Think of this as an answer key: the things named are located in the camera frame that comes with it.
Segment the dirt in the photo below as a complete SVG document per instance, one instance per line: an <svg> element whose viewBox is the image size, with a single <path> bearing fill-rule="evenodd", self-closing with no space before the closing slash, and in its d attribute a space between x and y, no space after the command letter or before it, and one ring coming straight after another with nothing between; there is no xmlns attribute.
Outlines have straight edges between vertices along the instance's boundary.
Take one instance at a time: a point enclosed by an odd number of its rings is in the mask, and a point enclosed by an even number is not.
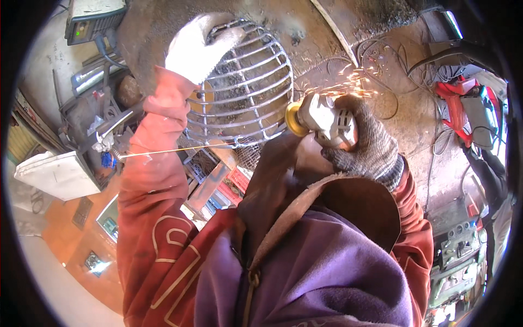
<svg viewBox="0 0 523 327"><path fill-rule="evenodd" d="M354 11L363 18L358 28L370 34L381 34L416 21L416 12L404 0L356 0Z"/></svg>

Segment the electric cable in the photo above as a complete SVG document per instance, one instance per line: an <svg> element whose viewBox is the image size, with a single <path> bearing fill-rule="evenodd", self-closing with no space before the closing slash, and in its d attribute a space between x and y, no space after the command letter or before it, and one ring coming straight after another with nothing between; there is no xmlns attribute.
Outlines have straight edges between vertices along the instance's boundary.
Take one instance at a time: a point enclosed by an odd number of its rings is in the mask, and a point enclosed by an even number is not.
<svg viewBox="0 0 523 327"><path fill-rule="evenodd" d="M111 64L115 65L116 67L120 67L122 69L127 69L128 67L126 65L122 65L121 63L119 62L116 62L114 61L113 59L111 59L109 57L109 55L107 54L107 50L105 48L105 42L104 42L104 36L102 34L98 34L96 37L95 37L95 44L96 44L96 48L98 49L98 52L100 52L100 54L108 61L110 62Z"/></svg>

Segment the red plastic crate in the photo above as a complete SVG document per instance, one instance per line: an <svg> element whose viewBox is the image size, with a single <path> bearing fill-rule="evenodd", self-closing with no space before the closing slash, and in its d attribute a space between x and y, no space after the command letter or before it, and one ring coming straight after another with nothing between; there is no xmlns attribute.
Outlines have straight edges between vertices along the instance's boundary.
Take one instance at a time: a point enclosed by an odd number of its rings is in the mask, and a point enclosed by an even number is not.
<svg viewBox="0 0 523 327"><path fill-rule="evenodd" d="M247 190L247 186L249 185L249 179L241 171L239 171L238 168L233 169L227 178L230 179L231 182L233 182L234 185L236 185L243 194L245 194L245 190Z"/></svg>
<svg viewBox="0 0 523 327"><path fill-rule="evenodd" d="M230 202L234 203L235 206L238 206L242 198L233 192L229 186L227 186L226 183L221 182L218 186L218 191L220 191L227 199L229 199Z"/></svg>

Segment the red jacket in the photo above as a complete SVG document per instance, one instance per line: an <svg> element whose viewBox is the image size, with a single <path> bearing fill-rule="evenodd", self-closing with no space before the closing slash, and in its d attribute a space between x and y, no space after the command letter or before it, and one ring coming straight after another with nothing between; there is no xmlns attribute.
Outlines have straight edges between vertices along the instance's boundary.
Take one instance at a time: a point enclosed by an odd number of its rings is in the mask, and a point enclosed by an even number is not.
<svg viewBox="0 0 523 327"><path fill-rule="evenodd" d="M187 125L186 99L196 88L187 79L155 67L157 88L131 139L131 153L171 150ZM201 265L218 235L234 222L235 210L219 210L200 232L180 211L187 179L176 152L129 157L118 196L118 272L127 326L192 326ZM403 268L421 326L433 260L430 223L416 203L416 184L406 167L393 192L402 233L391 255Z"/></svg>

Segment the plastic crate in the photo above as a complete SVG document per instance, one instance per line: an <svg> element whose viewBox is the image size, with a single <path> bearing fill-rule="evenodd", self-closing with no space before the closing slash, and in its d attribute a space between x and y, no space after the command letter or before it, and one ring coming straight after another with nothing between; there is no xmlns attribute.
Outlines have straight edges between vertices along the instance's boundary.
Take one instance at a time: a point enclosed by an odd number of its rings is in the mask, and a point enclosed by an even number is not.
<svg viewBox="0 0 523 327"><path fill-rule="evenodd" d="M189 168L189 170L191 171L191 173L193 174L193 176L196 178L196 180L199 183L203 182L205 180L205 178L207 177L207 174L203 171L203 169L200 167L200 165L192 158L190 158L185 163L185 165L187 166L187 168Z"/></svg>
<svg viewBox="0 0 523 327"><path fill-rule="evenodd" d="M245 190L247 190L247 186L249 185L249 179L241 171L239 171L238 168L233 169L227 178L230 179L231 182L233 182L234 185L236 185L243 194L245 194Z"/></svg>
<svg viewBox="0 0 523 327"><path fill-rule="evenodd" d="M229 186L227 186L226 183L221 182L218 186L218 191L220 191L227 199L229 199L230 202L232 202L235 206L238 206L242 198L233 192Z"/></svg>

